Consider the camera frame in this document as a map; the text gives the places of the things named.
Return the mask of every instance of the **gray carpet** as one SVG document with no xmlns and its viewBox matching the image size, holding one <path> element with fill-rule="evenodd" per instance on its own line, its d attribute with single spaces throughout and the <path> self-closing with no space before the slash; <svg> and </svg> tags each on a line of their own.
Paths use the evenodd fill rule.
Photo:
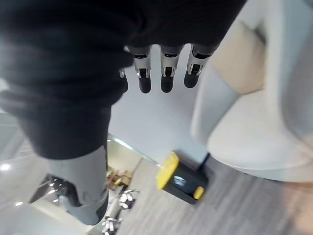
<svg viewBox="0 0 313 235">
<path fill-rule="evenodd" d="M 313 235 L 313 184 L 245 175 L 214 159 L 197 206 L 157 190 L 158 167 L 143 160 L 130 188 L 140 189 L 118 235 Z"/>
</svg>

